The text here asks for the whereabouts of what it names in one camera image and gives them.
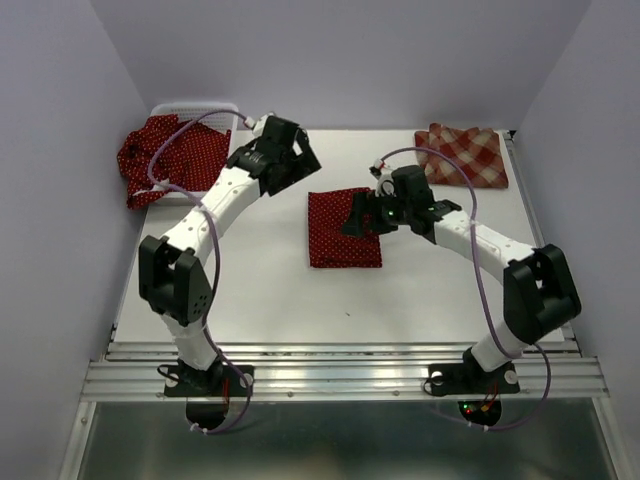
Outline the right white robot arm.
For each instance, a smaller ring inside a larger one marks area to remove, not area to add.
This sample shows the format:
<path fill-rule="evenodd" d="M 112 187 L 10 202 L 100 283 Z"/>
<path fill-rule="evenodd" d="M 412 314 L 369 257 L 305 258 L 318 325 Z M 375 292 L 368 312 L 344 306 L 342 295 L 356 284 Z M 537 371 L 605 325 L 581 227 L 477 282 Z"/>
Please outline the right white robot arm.
<path fill-rule="evenodd" d="M 384 174 L 371 170 L 375 190 L 356 192 L 341 232 L 383 235 L 401 226 L 471 261 L 474 275 L 494 277 L 503 288 L 503 318 L 457 363 L 431 364 L 424 391 L 435 397 L 520 390 L 514 360 L 544 336 L 577 317 L 581 301 L 564 252 L 530 246 L 479 223 L 473 212 L 438 200 L 417 166 Z"/>

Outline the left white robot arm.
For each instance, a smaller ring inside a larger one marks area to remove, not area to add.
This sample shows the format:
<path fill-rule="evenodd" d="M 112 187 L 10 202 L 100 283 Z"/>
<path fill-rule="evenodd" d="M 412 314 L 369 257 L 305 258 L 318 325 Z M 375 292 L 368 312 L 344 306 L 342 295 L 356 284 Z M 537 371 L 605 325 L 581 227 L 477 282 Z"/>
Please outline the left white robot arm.
<path fill-rule="evenodd" d="M 138 247 L 139 295 L 163 320 L 178 349 L 176 371 L 165 376 L 206 396 L 219 389 L 224 374 L 207 327 L 219 283 L 217 276 L 207 276 L 207 260 L 221 265 L 219 241 L 245 209 L 321 168 L 297 123 L 274 114 L 245 123 L 252 140 L 230 155 L 213 186 L 195 198 L 179 223 L 159 238 L 146 236 Z"/>

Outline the red plaid skirt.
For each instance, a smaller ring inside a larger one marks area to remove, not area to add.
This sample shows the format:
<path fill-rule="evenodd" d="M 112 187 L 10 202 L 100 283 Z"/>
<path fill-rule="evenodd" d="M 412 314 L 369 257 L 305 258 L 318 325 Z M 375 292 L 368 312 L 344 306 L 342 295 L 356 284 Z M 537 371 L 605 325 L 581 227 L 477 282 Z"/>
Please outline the red plaid skirt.
<path fill-rule="evenodd" d="M 507 189 L 509 180 L 502 158 L 500 135 L 490 128 L 457 129 L 431 123 L 414 133 L 414 145 L 450 158 L 474 188 Z M 460 172 L 434 153 L 417 152 L 418 164 L 430 184 L 465 186 Z"/>

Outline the red polka dot skirt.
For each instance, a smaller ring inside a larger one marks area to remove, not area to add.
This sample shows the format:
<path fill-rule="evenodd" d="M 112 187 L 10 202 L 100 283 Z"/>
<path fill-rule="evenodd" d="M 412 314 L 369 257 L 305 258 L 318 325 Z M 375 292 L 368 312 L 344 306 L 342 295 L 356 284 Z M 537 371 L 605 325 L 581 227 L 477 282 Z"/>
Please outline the red polka dot skirt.
<path fill-rule="evenodd" d="M 369 191 L 359 187 L 308 193 L 308 250 L 312 268 L 382 267 L 378 236 L 351 237 L 341 232 L 351 212 L 353 196 Z"/>
<path fill-rule="evenodd" d="M 127 136 L 117 164 L 127 180 L 129 209 L 141 209 L 169 193 L 150 181 L 147 169 L 157 150 L 185 124 L 176 114 L 151 116 L 141 129 Z M 207 191 L 226 166 L 231 135 L 229 129 L 218 131 L 195 124 L 165 148 L 153 166 L 153 176 L 192 193 Z"/>

